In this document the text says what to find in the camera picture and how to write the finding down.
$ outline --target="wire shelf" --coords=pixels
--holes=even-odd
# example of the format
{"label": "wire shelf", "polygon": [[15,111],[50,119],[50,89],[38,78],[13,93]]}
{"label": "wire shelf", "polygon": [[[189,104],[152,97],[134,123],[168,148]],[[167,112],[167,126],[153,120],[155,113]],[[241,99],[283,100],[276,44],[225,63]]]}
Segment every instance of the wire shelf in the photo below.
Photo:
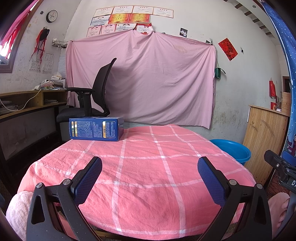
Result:
{"label": "wire shelf", "polygon": [[65,49],[67,48],[68,42],[62,42],[62,41],[54,41],[52,42],[52,46]]}

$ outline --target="ceiling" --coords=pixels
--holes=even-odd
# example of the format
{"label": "ceiling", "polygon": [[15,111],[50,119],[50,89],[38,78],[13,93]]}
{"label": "ceiling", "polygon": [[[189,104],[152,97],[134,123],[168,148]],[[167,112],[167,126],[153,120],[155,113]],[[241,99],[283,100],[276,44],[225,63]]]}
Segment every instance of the ceiling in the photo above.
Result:
{"label": "ceiling", "polygon": [[279,39],[277,37],[276,31],[273,24],[265,13],[263,6],[258,1],[253,0],[223,0],[236,8],[238,11],[242,11],[247,17],[250,18],[254,24],[258,26],[274,43],[274,45],[279,45]]}

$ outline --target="chair seat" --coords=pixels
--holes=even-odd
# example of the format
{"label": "chair seat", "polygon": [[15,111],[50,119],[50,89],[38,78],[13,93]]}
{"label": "chair seat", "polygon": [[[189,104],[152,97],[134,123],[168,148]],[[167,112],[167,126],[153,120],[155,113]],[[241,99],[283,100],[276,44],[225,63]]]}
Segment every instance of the chair seat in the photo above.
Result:
{"label": "chair seat", "polygon": [[[104,113],[92,108],[92,116],[104,117]],[[66,108],[62,109],[57,115],[57,122],[69,122],[70,118],[81,118],[85,117],[84,108]]]}

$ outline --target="green pouch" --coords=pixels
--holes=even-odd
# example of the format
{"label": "green pouch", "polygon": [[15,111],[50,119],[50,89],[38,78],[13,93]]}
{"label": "green pouch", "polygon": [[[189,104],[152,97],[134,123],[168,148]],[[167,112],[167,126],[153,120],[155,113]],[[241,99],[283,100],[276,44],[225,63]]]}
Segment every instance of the green pouch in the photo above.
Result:
{"label": "green pouch", "polygon": [[215,77],[220,79],[221,78],[221,71],[225,73],[225,71],[221,68],[215,68]]}

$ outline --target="blue curtain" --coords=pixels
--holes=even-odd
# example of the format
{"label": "blue curtain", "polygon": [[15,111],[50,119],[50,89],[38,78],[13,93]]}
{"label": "blue curtain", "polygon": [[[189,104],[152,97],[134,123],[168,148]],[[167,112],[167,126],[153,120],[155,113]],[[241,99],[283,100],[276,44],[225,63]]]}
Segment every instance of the blue curtain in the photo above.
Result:
{"label": "blue curtain", "polygon": [[289,123],[288,137],[287,137],[287,147],[288,152],[296,156],[296,41],[294,36],[291,34],[287,25],[284,23],[282,18],[278,13],[273,10],[266,2],[263,3],[264,9],[268,16],[270,17],[281,42],[284,54],[286,56],[288,69],[290,73],[291,80],[291,93],[292,93],[292,108],[291,108],[291,118]]}

